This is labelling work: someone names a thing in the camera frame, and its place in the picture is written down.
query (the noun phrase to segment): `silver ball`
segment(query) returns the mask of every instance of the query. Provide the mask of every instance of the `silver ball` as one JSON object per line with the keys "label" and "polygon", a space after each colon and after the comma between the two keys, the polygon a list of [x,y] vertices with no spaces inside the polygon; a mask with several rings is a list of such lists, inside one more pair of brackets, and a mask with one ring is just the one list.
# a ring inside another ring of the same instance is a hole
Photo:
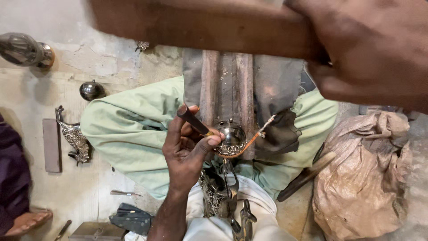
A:
{"label": "silver ball", "polygon": [[234,155],[239,153],[246,144],[246,136],[242,127],[233,122],[232,119],[228,121],[221,121],[214,125],[224,134],[225,138],[219,147],[214,148],[214,151],[222,155]]}
{"label": "silver ball", "polygon": [[103,98],[106,96],[104,87],[99,83],[95,82],[93,79],[92,82],[85,82],[79,88],[80,96],[88,101],[93,101],[95,99]]}

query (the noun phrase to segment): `hand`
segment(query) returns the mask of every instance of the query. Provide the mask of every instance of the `hand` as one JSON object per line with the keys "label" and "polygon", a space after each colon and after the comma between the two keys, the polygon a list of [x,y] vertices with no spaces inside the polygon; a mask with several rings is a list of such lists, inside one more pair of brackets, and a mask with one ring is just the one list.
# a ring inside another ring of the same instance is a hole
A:
{"label": "hand", "polygon": [[332,66],[309,63],[321,94],[428,114],[426,0],[288,0],[306,15]]}
{"label": "hand", "polygon": [[[198,112],[197,106],[189,109],[193,114]],[[188,194],[199,179],[205,156],[224,140],[224,134],[209,129],[214,135],[203,138],[178,116],[169,124],[162,152],[168,165],[171,191]]]}

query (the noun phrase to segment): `fingernail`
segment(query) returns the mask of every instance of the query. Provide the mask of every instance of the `fingernail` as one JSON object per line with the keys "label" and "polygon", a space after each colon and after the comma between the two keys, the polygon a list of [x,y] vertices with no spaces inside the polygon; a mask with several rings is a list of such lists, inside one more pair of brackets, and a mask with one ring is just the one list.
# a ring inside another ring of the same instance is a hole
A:
{"label": "fingernail", "polygon": [[216,146],[219,143],[220,143],[220,141],[217,138],[215,138],[214,136],[209,136],[208,137],[208,145],[210,145],[210,146]]}

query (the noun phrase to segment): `white cloth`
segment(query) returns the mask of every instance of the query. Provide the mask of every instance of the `white cloth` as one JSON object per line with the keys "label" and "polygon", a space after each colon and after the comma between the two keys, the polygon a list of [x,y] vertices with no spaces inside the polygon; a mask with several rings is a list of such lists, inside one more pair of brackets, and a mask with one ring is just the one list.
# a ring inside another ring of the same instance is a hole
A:
{"label": "white cloth", "polygon": [[[228,175],[229,184],[233,185],[233,175]],[[273,199],[253,180],[239,176],[238,207],[235,219],[241,224],[240,211],[244,208],[244,200],[250,202],[251,213],[257,218],[253,224],[253,241],[297,241],[293,236],[278,226],[276,205]],[[232,241],[232,228],[227,220],[217,217],[204,218],[204,194],[199,184],[189,193],[187,201],[187,231],[183,241]],[[129,232],[126,241],[143,241],[146,236]]]}

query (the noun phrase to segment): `mint green trousers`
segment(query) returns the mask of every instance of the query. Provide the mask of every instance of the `mint green trousers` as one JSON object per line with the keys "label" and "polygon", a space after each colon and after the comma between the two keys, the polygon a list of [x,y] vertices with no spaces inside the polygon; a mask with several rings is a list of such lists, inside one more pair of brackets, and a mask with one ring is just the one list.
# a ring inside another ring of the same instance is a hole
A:
{"label": "mint green trousers", "polygon": [[[85,109],[82,133],[103,160],[143,186],[153,197],[164,199],[169,175],[162,145],[169,122],[183,103],[183,76],[93,100]],[[273,199],[312,160],[331,131],[338,105],[317,89],[298,97],[292,111],[302,132],[299,149],[253,161],[239,162],[237,174],[253,179]]]}

